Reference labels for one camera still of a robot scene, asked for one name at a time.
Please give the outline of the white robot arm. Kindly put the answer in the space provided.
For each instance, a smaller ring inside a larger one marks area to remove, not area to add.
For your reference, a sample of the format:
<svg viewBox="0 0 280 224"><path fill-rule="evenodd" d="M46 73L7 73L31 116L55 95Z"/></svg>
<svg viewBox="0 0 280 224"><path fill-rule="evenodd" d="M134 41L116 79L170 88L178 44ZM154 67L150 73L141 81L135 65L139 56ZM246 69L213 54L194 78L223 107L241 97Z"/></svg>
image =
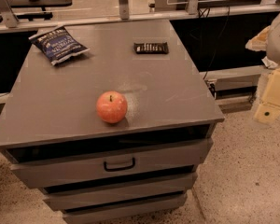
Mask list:
<svg viewBox="0 0 280 224"><path fill-rule="evenodd" d="M280 65L280 13L273 20L267 36L267 58ZM280 116L280 68L268 76L268 83L259 99L254 120L269 124Z"/></svg>

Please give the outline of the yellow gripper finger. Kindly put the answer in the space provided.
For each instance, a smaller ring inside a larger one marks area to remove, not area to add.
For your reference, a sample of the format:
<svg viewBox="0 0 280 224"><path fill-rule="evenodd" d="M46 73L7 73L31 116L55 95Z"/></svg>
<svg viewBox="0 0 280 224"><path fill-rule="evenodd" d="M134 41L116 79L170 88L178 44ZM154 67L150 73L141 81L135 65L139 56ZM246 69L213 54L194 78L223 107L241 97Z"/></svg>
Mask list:
<svg viewBox="0 0 280 224"><path fill-rule="evenodd" d="M260 96L254 120L269 124L280 116L280 68L268 75L268 82Z"/></svg>

